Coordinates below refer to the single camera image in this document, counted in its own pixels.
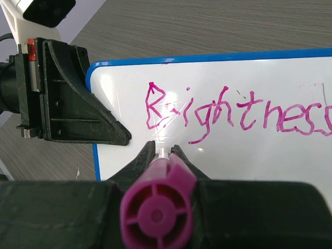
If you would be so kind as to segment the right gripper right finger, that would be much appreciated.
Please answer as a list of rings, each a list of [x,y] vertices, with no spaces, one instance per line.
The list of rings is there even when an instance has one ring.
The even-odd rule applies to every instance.
[[[171,153],[198,179],[188,248],[331,248],[331,212],[313,185],[211,179],[180,146]]]

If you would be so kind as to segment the blue framed whiteboard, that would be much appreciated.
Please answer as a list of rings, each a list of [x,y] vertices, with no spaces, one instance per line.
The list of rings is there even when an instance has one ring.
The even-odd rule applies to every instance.
[[[215,179],[301,181],[331,199],[331,49],[108,60],[87,88],[131,132],[93,147],[96,178],[147,141]]]

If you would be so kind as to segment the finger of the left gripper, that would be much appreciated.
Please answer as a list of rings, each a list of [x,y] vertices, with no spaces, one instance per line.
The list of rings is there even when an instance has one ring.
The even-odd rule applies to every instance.
[[[41,69],[41,133],[59,143],[127,146],[130,131],[86,87],[90,66],[83,47],[37,38]]]

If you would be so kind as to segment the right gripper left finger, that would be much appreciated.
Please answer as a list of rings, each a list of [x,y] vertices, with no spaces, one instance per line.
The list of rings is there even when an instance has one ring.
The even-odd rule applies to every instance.
[[[1,180],[1,248],[123,248],[123,193],[156,154],[147,142],[106,181]]]

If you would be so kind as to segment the white marker magenta cap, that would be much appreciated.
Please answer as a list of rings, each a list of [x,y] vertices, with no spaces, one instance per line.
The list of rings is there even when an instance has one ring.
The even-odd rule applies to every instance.
[[[179,156],[153,160],[120,204],[125,248],[184,248],[193,230],[190,197],[196,183]]]

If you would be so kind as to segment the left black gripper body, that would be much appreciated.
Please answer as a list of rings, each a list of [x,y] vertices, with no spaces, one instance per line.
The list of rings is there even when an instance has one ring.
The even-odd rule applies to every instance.
[[[45,137],[44,44],[28,44],[27,48],[35,49],[34,61],[20,45],[17,54],[1,63],[1,111],[20,114],[17,128],[22,137]]]

